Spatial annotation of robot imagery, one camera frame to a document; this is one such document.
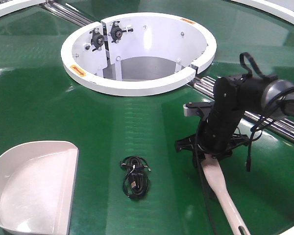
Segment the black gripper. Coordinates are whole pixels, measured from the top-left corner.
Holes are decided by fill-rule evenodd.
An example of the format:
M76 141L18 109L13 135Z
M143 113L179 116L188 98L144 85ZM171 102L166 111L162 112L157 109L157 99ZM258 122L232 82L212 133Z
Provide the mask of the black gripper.
M207 117L200 117L196 133L175 141L175 150L189 150L194 159L205 159L211 154L221 161L232 155L232 150L248 142L247 135L235 134L245 110L239 106L241 85L247 74L226 76L216 80L213 88L214 105Z

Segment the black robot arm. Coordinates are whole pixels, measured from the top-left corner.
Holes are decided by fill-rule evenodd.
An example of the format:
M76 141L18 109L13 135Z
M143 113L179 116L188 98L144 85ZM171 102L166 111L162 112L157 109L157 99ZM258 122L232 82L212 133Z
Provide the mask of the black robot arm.
M261 117L251 129L253 134L267 118L294 117L294 84L287 80L226 76L215 81L213 95L214 101L184 104L184 115L199 116L200 121L195 134L176 140L177 152L189 150L199 159L211 154L221 160L238 146L251 145L253 137L235 133L246 111Z

